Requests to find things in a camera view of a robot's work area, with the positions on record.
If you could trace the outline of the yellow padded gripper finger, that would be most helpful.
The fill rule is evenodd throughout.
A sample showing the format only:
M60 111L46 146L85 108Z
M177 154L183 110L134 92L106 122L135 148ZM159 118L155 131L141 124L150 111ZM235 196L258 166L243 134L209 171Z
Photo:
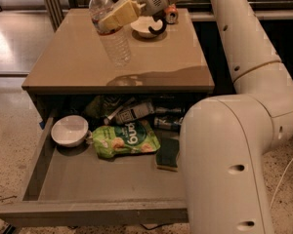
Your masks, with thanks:
M118 0L112 10L99 19L98 27L101 33L109 33L137 20L140 15L141 7L136 1Z

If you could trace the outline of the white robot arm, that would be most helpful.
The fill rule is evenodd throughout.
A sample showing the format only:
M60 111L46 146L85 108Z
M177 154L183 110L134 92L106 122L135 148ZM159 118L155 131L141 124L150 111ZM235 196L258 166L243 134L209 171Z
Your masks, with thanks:
M104 25L187 0L119 0ZM247 0L210 0L235 92L186 114L180 160L191 234L273 234L262 157L293 136L293 80Z

